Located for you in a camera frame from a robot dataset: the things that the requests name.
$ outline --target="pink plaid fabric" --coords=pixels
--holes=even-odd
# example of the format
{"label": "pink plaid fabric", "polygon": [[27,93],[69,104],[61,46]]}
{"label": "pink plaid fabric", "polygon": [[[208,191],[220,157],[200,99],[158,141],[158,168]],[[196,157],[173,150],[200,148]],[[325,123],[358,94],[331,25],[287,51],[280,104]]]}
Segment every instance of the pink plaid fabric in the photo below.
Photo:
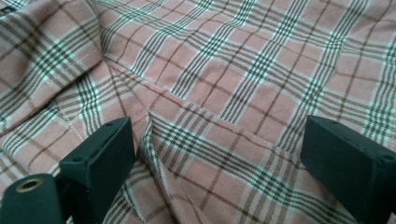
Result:
{"label": "pink plaid fabric", "polygon": [[0,1],[0,193],[102,124],[137,161],[105,223],[354,223],[307,115],[396,150],[393,1]]}

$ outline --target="black plastic part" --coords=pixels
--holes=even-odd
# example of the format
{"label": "black plastic part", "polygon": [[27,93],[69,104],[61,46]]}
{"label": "black plastic part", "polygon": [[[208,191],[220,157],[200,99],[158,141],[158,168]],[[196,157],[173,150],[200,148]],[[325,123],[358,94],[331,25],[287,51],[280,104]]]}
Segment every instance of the black plastic part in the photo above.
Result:
{"label": "black plastic part", "polygon": [[134,164],[130,118],[113,120],[87,138],[59,165],[73,191],[75,223],[102,223]]}
{"label": "black plastic part", "polygon": [[333,120],[308,116],[301,161],[359,223],[387,223],[396,153]]}
{"label": "black plastic part", "polygon": [[54,178],[30,175],[8,187],[3,196],[0,223],[64,224]]}
{"label": "black plastic part", "polygon": [[73,198],[73,191],[70,185],[64,183],[62,174],[55,176],[55,183],[62,207],[62,217],[64,220],[67,220],[72,216],[72,208],[76,204],[76,201]]}

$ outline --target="plaid shirt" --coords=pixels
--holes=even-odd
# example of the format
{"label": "plaid shirt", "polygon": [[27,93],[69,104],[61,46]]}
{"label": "plaid shirt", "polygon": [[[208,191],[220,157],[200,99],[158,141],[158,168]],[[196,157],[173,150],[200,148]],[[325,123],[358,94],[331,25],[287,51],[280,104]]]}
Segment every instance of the plaid shirt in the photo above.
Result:
{"label": "plaid shirt", "polygon": [[103,123],[137,161],[105,223],[353,223],[307,115],[396,149],[394,1],[0,1],[0,193]]}

